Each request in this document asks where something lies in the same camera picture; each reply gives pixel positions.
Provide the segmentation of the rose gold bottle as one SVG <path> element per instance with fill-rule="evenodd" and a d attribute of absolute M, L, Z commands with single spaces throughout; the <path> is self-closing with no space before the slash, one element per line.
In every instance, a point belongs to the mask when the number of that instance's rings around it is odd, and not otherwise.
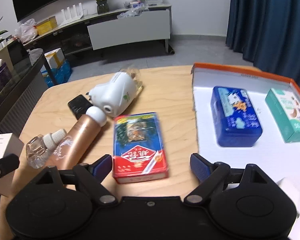
<path fill-rule="evenodd" d="M 49 157 L 46 166 L 69 170 L 77 165 L 106 124 L 107 117 L 98 107 L 89 107 Z"/>

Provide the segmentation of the yellow box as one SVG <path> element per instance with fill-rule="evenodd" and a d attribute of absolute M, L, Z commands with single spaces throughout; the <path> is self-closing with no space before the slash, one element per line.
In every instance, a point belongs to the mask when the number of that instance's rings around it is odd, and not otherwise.
<path fill-rule="evenodd" d="M 36 24 L 36 29 L 38 32 L 38 35 L 43 35 L 57 27 L 57 20 L 55 16 L 52 16 L 50 18 L 47 18 L 43 20 L 42 22 L 39 22 Z"/>

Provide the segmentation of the black power adapter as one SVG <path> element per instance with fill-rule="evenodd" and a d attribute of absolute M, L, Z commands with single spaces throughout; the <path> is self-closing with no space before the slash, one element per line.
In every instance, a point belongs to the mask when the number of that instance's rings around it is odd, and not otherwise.
<path fill-rule="evenodd" d="M 82 94 L 76 96 L 68 102 L 68 107 L 77 120 L 83 114 L 85 114 L 87 109 L 91 106 L 93 106 L 91 102 L 88 99 L 86 99 Z"/>

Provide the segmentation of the orange-rimmed white tray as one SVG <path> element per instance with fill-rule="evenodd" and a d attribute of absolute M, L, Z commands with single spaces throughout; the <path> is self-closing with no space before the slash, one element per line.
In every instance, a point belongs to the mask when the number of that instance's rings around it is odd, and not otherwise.
<path fill-rule="evenodd" d="M 300 87 L 290 78 L 210 63 L 192 67 L 199 153 L 233 168 L 256 164 L 292 198 L 300 239 Z"/>

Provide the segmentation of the black side table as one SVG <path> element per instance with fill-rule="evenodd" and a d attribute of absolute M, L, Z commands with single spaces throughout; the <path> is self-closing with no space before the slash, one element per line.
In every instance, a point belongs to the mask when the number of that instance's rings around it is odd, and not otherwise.
<path fill-rule="evenodd" d="M 41 74 L 52 70 L 42 49 L 26 50 L 15 40 L 0 50 L 0 134 L 19 136 L 48 86 Z"/>

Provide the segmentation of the white router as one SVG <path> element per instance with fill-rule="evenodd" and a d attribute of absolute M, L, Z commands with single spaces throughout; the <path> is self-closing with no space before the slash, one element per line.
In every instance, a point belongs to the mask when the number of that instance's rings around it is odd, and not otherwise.
<path fill-rule="evenodd" d="M 64 9 L 61 10 L 63 16 L 63 22 L 60 26 L 75 22 L 80 20 L 84 16 L 82 3 L 78 5 L 73 5 L 72 8 L 67 7 L 66 11 Z"/>

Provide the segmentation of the white tv cabinet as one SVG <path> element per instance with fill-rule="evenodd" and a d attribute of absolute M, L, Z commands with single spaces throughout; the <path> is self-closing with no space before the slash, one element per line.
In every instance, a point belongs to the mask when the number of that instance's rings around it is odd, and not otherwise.
<path fill-rule="evenodd" d="M 171 5 L 150 5 L 137 16 L 118 18 L 126 9 L 84 16 L 60 25 L 24 44 L 26 49 L 41 48 L 45 52 L 61 48 L 66 57 L 86 50 L 99 50 L 123 44 L 161 41 L 167 54 L 172 34 Z"/>

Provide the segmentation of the blue curtain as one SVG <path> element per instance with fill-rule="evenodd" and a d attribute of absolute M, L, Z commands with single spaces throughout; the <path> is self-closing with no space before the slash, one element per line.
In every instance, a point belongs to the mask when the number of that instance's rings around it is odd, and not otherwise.
<path fill-rule="evenodd" d="M 225 44 L 300 87 L 300 0 L 230 0 Z"/>

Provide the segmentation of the red blue card box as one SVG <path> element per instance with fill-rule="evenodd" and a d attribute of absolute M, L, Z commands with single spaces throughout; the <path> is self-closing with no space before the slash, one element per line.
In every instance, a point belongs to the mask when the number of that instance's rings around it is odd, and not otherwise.
<path fill-rule="evenodd" d="M 114 119 L 113 177 L 119 184 L 167 178 L 168 162 L 157 113 Z"/>

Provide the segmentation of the white labelled box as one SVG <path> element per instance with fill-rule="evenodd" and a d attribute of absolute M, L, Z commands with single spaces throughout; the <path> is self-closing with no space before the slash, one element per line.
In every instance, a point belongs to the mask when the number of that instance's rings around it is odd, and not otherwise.
<path fill-rule="evenodd" d="M 0 134 L 0 159 L 15 154 L 18 158 L 22 152 L 24 143 L 13 133 Z M 9 197 L 12 193 L 12 181 L 14 171 L 0 178 L 0 195 Z"/>

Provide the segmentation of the white plug-in vaporizer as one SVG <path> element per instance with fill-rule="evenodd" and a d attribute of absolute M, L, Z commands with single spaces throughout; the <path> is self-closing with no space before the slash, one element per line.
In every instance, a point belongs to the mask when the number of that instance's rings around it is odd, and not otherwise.
<path fill-rule="evenodd" d="M 121 69 L 107 83 L 96 85 L 88 92 L 91 103 L 114 118 L 121 115 L 143 89 L 140 71 Z"/>

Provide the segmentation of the clear refill bottle white cap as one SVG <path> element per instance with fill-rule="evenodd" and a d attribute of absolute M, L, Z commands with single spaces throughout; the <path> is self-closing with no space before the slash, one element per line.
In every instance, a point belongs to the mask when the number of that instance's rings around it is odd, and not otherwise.
<path fill-rule="evenodd" d="M 39 134 L 26 144 L 26 158 L 28 164 L 35 169 L 45 165 L 50 155 L 66 136 L 64 129 L 46 135 Z"/>

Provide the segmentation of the teal rectangular box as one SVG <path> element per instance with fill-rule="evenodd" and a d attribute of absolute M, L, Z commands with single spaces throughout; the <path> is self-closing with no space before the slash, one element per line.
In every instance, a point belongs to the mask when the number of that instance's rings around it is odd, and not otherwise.
<path fill-rule="evenodd" d="M 300 101 L 293 92 L 271 88 L 266 96 L 285 142 L 300 142 Z"/>

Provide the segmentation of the blue bag on floor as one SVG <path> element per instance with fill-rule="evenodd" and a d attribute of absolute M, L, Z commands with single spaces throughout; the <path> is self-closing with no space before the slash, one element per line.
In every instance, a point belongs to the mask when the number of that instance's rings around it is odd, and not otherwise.
<path fill-rule="evenodd" d="M 54 75 L 55 80 L 59 85 L 63 83 L 67 83 L 72 74 L 72 68 L 70 67 L 70 63 L 68 60 L 65 60 L 58 69 L 52 68 L 51 71 Z M 48 87 L 54 86 L 51 77 L 48 75 L 45 67 L 42 67 L 41 74 Z"/>

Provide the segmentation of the blue rectangular box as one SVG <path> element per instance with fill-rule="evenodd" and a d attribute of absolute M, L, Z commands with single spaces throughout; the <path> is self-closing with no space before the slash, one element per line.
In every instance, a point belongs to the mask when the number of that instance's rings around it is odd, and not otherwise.
<path fill-rule="evenodd" d="M 215 86 L 210 106 L 219 146 L 252 147 L 262 135 L 261 123 L 245 89 Z"/>

